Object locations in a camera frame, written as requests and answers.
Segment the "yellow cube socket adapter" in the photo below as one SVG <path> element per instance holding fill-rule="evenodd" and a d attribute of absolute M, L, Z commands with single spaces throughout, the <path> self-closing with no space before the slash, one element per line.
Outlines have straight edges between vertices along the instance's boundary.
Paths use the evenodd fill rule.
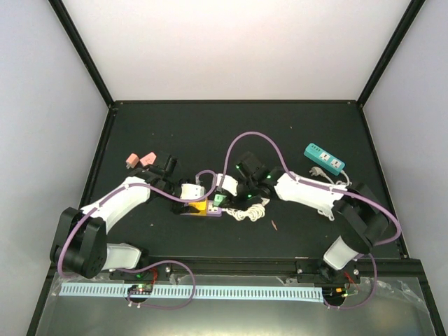
<path fill-rule="evenodd" d="M 199 202 L 191 202 L 188 204 L 189 214 L 192 216 L 205 216 L 208 209 L 208 200 L 203 199 Z"/>

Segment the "green plug adapter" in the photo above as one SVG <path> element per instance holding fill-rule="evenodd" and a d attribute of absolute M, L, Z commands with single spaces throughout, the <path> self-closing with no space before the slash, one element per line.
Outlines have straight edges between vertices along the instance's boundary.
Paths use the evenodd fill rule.
<path fill-rule="evenodd" d="M 216 194 L 213 199 L 213 205 L 215 207 L 221 207 L 221 204 L 226 200 L 226 198 L 227 197 L 225 195 Z"/>

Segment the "purple power strip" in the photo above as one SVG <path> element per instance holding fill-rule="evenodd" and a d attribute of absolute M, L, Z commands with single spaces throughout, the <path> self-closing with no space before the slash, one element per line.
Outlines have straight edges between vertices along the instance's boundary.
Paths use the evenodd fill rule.
<path fill-rule="evenodd" d="M 221 217 L 222 209 L 212 206 L 198 213 L 183 213 L 183 216 Z"/>

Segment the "pink cube socket adapter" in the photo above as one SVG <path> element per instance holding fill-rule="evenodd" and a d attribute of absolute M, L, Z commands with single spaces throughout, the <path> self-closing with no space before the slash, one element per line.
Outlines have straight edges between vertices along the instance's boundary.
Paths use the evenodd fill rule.
<path fill-rule="evenodd" d="M 148 165 L 152 165 L 156 158 L 157 155 L 154 152 L 150 152 L 149 154 L 143 156 L 139 161 L 143 167 L 147 167 Z"/>

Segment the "small pink charger plug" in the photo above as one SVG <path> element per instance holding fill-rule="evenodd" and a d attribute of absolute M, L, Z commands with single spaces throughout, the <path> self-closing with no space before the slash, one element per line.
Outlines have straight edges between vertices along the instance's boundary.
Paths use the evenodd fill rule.
<path fill-rule="evenodd" d="M 135 168 L 138 163 L 139 163 L 139 157 L 135 153 L 131 153 L 125 161 L 127 169 Z"/>

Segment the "teal power strip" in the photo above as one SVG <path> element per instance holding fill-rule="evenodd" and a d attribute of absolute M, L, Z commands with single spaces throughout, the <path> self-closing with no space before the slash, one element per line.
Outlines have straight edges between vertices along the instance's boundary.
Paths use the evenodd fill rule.
<path fill-rule="evenodd" d="M 339 158 L 323 150 L 315 143 L 310 143 L 304 150 L 304 156 L 324 168 L 331 174 L 338 176 L 345 168 L 345 163 Z"/>

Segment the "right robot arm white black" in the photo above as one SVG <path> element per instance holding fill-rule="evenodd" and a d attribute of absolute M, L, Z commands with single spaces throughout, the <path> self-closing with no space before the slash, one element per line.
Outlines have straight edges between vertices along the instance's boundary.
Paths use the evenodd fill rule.
<path fill-rule="evenodd" d="M 336 281 L 351 261 L 371 253 L 392 223 L 387 209 L 364 183 L 320 182 L 283 165 L 268 169 L 250 152 L 241 156 L 235 167 L 239 178 L 229 174 L 217 178 L 217 186 L 226 196 L 222 207 L 241 211 L 243 204 L 255 198 L 276 200 L 309 207 L 336 224 L 337 234 L 318 264 L 324 281 Z"/>

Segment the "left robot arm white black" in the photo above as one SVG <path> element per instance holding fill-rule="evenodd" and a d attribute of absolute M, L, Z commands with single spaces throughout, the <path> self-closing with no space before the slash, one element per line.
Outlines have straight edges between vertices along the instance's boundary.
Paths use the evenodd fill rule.
<path fill-rule="evenodd" d="M 181 197 L 170 179 L 177 162 L 170 154 L 157 154 L 96 202 L 63 210 L 50 250 L 58 274 L 91 279 L 102 271 L 125 269 L 134 279 L 145 278 L 151 264 L 142 257 L 142 250 L 126 243 L 110 244 L 107 236 L 131 210 L 154 197 Z"/>

